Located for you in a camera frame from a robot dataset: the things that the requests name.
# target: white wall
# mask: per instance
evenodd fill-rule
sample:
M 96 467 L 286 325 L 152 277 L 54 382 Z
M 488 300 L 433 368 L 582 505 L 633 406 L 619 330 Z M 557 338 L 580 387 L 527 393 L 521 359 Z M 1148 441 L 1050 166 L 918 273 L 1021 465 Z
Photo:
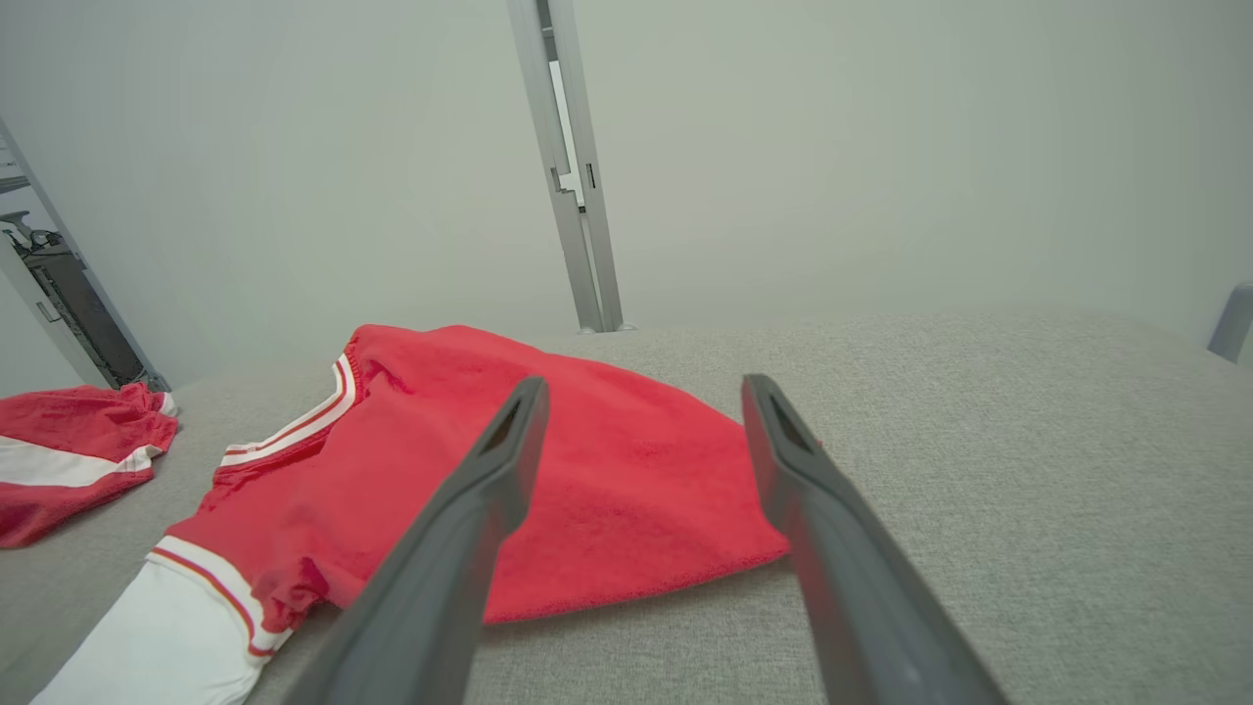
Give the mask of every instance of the white wall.
M 626 318 L 1016 302 L 1208 342 L 1253 278 L 1253 3 L 576 3 Z
M 173 384 L 576 329 L 502 0 L 0 8 L 0 116 Z
M 80 384 L 83 379 L 0 272 L 0 399 Z

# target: red sleeve with white stripe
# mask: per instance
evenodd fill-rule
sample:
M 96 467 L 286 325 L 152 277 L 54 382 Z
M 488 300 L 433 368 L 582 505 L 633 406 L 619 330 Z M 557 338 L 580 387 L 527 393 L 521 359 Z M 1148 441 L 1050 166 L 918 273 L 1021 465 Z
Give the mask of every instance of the red sleeve with white stripe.
M 142 384 L 76 387 L 0 401 L 0 548 L 153 477 L 178 432 L 174 401 Z

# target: red fabric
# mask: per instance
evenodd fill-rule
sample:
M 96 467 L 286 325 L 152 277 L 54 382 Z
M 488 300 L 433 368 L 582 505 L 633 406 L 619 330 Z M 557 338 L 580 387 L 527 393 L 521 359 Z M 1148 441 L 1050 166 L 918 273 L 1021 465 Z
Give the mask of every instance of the red fabric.
M 162 413 L 164 401 L 142 384 L 0 401 L 0 548 L 28 546 L 66 518 L 152 480 L 148 458 L 157 452 L 133 456 L 147 447 L 169 450 L 178 421 Z M 104 471 L 81 486 L 65 486 L 53 472 L 75 465 Z
M 219 468 L 199 512 L 168 531 L 238 570 L 268 632 L 317 601 L 351 605 L 530 376 L 550 387 L 548 436 L 487 622 L 659 595 L 787 550 L 761 513 L 743 430 L 678 389 L 469 327 L 365 326 L 346 361 L 351 407 L 328 401 L 330 428 L 248 447 L 281 450 Z

